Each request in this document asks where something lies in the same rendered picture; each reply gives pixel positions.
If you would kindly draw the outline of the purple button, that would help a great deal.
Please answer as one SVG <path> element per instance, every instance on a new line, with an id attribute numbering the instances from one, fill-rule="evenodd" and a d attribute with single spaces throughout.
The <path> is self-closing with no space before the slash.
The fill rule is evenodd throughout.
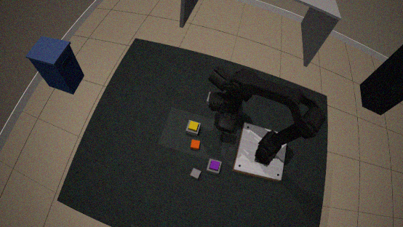
<path id="1" fill-rule="evenodd" d="M 207 165 L 207 170 L 206 172 L 211 172 L 212 174 L 218 174 L 220 171 L 220 166 L 221 166 L 220 161 L 215 160 L 215 159 L 210 159 L 209 163 Z"/>

